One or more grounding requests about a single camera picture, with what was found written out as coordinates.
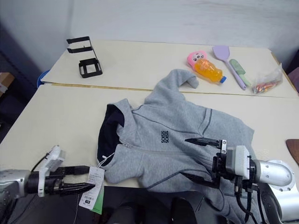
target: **zipper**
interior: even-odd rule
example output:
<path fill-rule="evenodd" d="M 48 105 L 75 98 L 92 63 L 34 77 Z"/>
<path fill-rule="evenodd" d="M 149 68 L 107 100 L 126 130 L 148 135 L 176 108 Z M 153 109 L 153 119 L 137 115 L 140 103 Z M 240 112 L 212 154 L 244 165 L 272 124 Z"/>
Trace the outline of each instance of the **zipper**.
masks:
<path fill-rule="evenodd" d="M 142 148 L 138 148 L 138 147 L 135 147 L 135 146 L 132 146 L 124 141 L 122 141 L 121 139 L 119 139 L 120 143 L 125 146 L 126 148 L 134 148 L 134 150 L 136 151 L 139 151 L 139 152 L 142 152 L 142 153 L 147 153 L 147 154 L 157 154 L 157 155 L 169 155 L 169 154 L 177 154 L 177 155 L 189 155 L 191 156 L 193 159 L 197 160 L 198 161 L 198 154 L 196 153 L 187 153 L 187 152 L 161 152 L 161 151 L 148 151 L 148 150 L 144 150 Z"/>

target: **floor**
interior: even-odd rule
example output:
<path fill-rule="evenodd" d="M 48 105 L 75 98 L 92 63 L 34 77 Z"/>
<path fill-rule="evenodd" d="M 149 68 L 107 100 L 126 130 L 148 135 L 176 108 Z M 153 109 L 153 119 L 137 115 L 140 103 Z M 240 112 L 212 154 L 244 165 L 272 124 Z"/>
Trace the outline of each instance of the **floor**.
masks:
<path fill-rule="evenodd" d="M 151 193 L 145 189 L 105 187 L 104 210 L 112 211 L 125 202 L 137 202 L 146 210 L 146 224 L 167 224 L 172 198 L 183 197 L 188 200 L 195 210 L 196 218 L 200 224 L 221 224 L 226 219 L 219 216 L 198 192 L 180 193 Z M 74 222 L 78 196 L 48 196 L 39 198 L 28 195 L 19 199 L 12 213 L 9 224 L 99 224 L 103 216 L 78 206 L 76 222 Z"/>

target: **gray hoodie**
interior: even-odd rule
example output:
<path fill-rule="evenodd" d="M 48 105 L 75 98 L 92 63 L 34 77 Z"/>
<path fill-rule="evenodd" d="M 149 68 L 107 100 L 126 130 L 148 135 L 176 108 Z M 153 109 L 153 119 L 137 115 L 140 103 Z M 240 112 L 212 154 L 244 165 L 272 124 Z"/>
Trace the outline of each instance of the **gray hoodie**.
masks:
<path fill-rule="evenodd" d="M 127 99 L 109 104 L 99 134 L 98 161 L 102 161 L 110 183 L 136 177 L 143 187 L 155 192 L 197 190 L 223 216 L 236 224 L 244 223 L 245 213 L 237 205 L 233 183 L 221 179 L 220 189 L 212 189 L 193 183 L 179 172 L 211 181 L 213 156 L 219 152 L 185 139 L 226 139 L 228 146 L 245 145 L 255 157 L 251 147 L 254 131 L 238 118 L 186 101 L 178 91 L 185 82 L 193 88 L 199 84 L 193 73 L 173 70 L 138 108 L 132 109 Z M 256 192 L 251 211 L 260 222 Z"/>

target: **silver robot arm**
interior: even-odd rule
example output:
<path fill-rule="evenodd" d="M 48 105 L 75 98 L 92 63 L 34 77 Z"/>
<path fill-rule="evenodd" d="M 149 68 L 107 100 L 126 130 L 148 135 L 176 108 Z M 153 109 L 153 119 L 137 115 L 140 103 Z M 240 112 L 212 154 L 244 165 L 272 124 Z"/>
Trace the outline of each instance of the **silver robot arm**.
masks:
<path fill-rule="evenodd" d="M 299 221 L 299 192 L 292 169 L 278 160 L 254 162 L 256 182 L 268 184 L 260 188 L 269 221 L 274 223 L 278 218 L 279 223 Z"/>

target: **bottle cap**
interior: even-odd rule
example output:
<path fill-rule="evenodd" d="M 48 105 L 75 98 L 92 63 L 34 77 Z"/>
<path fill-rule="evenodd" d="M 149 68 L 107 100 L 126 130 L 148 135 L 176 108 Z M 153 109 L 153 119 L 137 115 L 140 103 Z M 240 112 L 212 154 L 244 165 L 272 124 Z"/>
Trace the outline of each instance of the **bottle cap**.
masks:
<path fill-rule="evenodd" d="M 220 80 L 220 83 L 224 83 L 225 80 L 226 80 L 226 77 L 223 76 L 223 77 L 221 78 L 221 80 Z"/>

